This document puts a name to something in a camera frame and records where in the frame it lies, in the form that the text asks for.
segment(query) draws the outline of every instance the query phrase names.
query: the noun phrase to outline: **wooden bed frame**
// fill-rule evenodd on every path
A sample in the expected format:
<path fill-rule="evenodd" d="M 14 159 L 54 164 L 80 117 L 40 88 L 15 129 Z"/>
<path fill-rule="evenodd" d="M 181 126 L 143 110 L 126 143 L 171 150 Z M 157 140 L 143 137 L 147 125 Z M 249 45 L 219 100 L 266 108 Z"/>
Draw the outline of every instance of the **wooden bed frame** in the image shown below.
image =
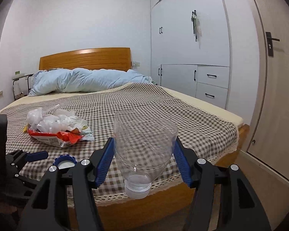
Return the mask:
<path fill-rule="evenodd" d="M 129 48 L 100 48 L 69 51 L 42 57 L 40 70 L 54 68 L 117 69 L 131 68 Z M 246 139 L 249 126 L 239 129 L 239 146 L 236 152 L 222 157 L 216 165 L 228 167 L 235 162 L 239 149 Z M 97 206 L 103 226 L 107 231 L 128 230 L 158 221 L 188 206 L 194 190 L 184 183 L 156 192 L 140 200 L 128 200 L 108 206 Z M 77 230 L 75 210 L 69 208 L 71 228 Z"/>

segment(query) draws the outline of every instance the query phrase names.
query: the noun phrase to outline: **checkered bedspread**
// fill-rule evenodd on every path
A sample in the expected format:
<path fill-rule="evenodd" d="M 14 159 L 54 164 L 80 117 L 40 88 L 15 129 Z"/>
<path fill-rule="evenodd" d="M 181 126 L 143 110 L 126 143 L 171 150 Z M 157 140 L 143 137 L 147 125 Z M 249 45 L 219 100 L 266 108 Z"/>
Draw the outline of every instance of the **checkered bedspread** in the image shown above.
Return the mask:
<path fill-rule="evenodd" d="M 60 104 L 60 108 L 75 110 L 78 116 L 88 121 L 95 137 L 94 142 L 80 142 L 62 149 L 41 143 L 22 132 L 26 125 L 28 111 L 43 107 L 51 112 L 51 108 L 58 104 Z M 236 145 L 237 142 L 238 132 L 234 124 L 188 105 L 171 96 L 159 86 L 132 83 L 112 92 L 22 104 L 2 111 L 2 114 L 8 116 L 6 152 L 10 153 L 20 148 L 31 153 L 46 150 L 49 154 L 47 160 L 28 163 L 21 171 L 24 176 L 40 180 L 59 155 L 70 154 L 77 161 L 80 161 L 89 158 L 94 150 L 103 148 L 107 139 L 113 136 L 115 113 L 123 109 L 135 109 L 147 116 L 173 122 L 178 127 L 178 136 L 182 144 L 196 151 L 199 157 L 207 160 L 219 156 L 230 146 Z M 178 173 L 179 170 L 172 156 L 166 169 L 153 184 Z M 104 184 L 98 190 L 94 190 L 94 195 L 101 196 L 123 192 L 124 179 L 114 158 Z"/>

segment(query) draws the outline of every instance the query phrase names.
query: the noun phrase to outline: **metal screw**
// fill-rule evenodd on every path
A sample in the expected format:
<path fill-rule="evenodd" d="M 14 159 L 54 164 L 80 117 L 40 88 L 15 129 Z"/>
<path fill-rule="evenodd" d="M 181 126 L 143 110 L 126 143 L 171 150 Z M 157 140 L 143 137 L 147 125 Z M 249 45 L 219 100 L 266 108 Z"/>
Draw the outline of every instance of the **metal screw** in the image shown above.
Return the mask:
<path fill-rule="evenodd" d="M 89 163 L 90 163 L 90 161 L 88 159 L 81 161 L 81 165 L 84 165 L 84 166 L 88 165 Z"/>
<path fill-rule="evenodd" d="M 51 167 L 49 168 L 49 171 L 50 171 L 50 172 L 54 172 L 54 171 L 56 171 L 56 169 L 57 169 L 56 166 L 51 166 Z"/>
<path fill-rule="evenodd" d="M 204 158 L 199 158 L 199 159 L 197 160 L 197 162 L 198 162 L 199 164 L 205 164 L 205 163 L 206 163 L 206 160 L 205 160 Z"/>
<path fill-rule="evenodd" d="M 231 168 L 232 170 L 234 170 L 234 171 L 239 170 L 239 167 L 238 167 L 237 165 L 235 165 L 235 164 L 232 164 L 232 165 L 230 166 L 230 168 Z"/>

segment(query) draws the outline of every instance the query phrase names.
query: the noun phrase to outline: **wall socket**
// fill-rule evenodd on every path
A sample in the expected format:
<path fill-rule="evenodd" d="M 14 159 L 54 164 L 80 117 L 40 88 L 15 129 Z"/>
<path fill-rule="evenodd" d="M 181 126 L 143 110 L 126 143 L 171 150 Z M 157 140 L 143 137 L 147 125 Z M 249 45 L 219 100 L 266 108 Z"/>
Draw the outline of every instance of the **wall socket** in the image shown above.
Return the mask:
<path fill-rule="evenodd" d="M 139 67 L 140 66 L 140 62 L 132 61 L 132 66 Z"/>

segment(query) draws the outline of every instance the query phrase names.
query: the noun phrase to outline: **headboard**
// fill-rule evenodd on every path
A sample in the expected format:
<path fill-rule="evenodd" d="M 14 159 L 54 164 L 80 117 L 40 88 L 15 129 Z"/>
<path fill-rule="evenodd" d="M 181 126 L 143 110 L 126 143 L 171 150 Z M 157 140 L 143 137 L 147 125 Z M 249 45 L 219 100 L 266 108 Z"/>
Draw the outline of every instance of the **headboard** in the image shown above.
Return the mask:
<path fill-rule="evenodd" d="M 131 68 L 130 48 L 82 49 L 41 57 L 39 70 L 55 68 L 116 69 Z"/>

